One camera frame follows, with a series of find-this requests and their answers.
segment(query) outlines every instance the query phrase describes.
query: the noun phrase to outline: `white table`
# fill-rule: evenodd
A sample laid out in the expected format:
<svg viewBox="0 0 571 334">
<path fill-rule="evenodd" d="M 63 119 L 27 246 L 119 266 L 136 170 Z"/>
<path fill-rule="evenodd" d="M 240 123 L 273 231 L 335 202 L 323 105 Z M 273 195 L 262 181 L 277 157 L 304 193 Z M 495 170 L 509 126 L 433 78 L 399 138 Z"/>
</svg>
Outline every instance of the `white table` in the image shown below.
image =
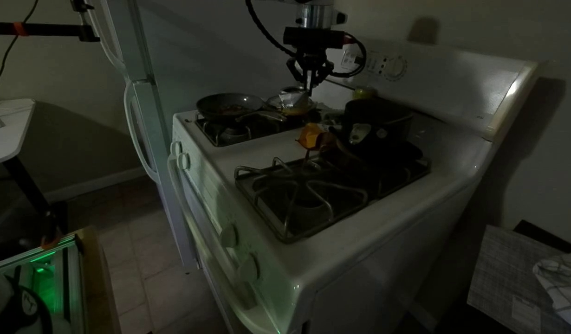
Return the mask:
<svg viewBox="0 0 571 334">
<path fill-rule="evenodd" d="M 0 101 L 0 120 L 5 125 L 0 128 L 0 163 L 3 163 L 29 202 L 45 219 L 44 243 L 49 244 L 56 239 L 57 227 L 63 232 L 66 230 L 66 203 L 50 205 L 17 157 L 24 144 L 35 106 L 36 101 L 32 99 Z"/>
</svg>

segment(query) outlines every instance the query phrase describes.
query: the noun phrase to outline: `table leg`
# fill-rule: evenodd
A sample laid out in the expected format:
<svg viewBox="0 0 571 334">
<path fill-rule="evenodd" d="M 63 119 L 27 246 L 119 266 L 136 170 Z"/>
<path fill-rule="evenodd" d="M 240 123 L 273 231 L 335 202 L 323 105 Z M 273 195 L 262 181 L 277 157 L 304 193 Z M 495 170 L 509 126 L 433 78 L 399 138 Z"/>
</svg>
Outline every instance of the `table leg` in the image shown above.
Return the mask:
<svg viewBox="0 0 571 334">
<path fill-rule="evenodd" d="M 55 239 L 57 227 L 61 232 L 66 232 L 66 205 L 64 203 L 55 203 L 55 205 L 51 206 L 18 157 L 13 157 L 3 162 L 3 165 L 22 192 L 24 192 L 27 200 L 45 220 L 45 242 L 49 244 Z"/>
</svg>

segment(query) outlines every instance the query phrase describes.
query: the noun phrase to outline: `oven door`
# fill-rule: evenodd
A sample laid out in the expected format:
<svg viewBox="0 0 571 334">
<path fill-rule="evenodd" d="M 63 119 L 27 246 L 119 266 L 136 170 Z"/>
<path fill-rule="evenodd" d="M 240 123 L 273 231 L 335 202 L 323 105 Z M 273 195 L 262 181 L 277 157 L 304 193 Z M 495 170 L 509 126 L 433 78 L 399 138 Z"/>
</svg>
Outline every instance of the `oven door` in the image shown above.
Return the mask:
<svg viewBox="0 0 571 334">
<path fill-rule="evenodd" d="M 168 169 L 184 220 L 195 241 L 199 262 L 207 269 L 207 274 L 213 281 L 213 288 L 217 290 L 220 299 L 228 303 L 239 321 L 250 332 L 254 334 L 276 333 L 277 330 L 264 307 L 257 302 L 254 293 L 247 289 L 247 285 L 238 278 L 237 268 L 220 245 L 217 231 L 209 219 L 201 219 L 203 221 L 199 222 L 196 220 L 186 199 L 186 194 L 192 192 L 187 192 L 183 186 L 183 181 L 189 182 L 188 177 L 183 175 L 179 167 L 179 159 L 175 155 L 169 156 Z"/>
</svg>

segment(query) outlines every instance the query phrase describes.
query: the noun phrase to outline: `oven door handle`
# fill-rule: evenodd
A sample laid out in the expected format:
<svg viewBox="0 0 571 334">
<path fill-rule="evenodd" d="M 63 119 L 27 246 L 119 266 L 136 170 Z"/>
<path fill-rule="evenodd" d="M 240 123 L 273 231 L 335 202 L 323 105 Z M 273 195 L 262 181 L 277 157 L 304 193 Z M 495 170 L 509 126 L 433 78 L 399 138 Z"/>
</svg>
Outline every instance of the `oven door handle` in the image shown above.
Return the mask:
<svg viewBox="0 0 571 334">
<path fill-rule="evenodd" d="M 243 323 L 243 325 L 245 325 L 250 330 L 250 332 L 254 334 L 277 333 L 275 326 L 261 305 L 257 304 L 253 308 L 247 308 L 242 300 L 240 300 L 237 292 L 234 290 L 232 283 L 230 283 L 230 279 L 228 279 L 218 260 L 215 258 L 207 246 L 203 234 L 199 230 L 197 222 L 195 222 L 193 212 L 190 210 L 190 206 L 188 205 L 184 196 L 182 182 L 180 181 L 177 174 L 178 167 L 176 156 L 173 154 L 168 157 L 168 171 L 176 197 L 178 198 L 180 209 L 184 216 L 184 220 L 186 220 L 195 244 L 199 249 L 199 257 L 203 262 L 205 262 L 209 273 L 211 273 L 211 277 L 215 279 L 215 283 L 220 288 L 220 292 L 222 292 L 222 295 L 226 298 L 228 304 L 230 304 L 230 307 L 232 307 L 235 315 Z"/>
</svg>

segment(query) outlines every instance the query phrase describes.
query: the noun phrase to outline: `frying pan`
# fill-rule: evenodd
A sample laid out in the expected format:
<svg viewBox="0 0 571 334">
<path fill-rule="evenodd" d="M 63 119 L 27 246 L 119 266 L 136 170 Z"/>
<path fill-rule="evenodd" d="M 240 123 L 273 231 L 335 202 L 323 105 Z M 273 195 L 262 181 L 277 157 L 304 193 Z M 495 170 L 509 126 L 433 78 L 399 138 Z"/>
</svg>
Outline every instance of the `frying pan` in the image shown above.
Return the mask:
<svg viewBox="0 0 571 334">
<path fill-rule="evenodd" d="M 235 123 L 252 114 L 286 121 L 287 118 L 277 112 L 260 110 L 265 102 L 254 95 L 240 93 L 223 93 L 204 97 L 197 102 L 197 109 L 207 120 L 217 123 Z"/>
</svg>

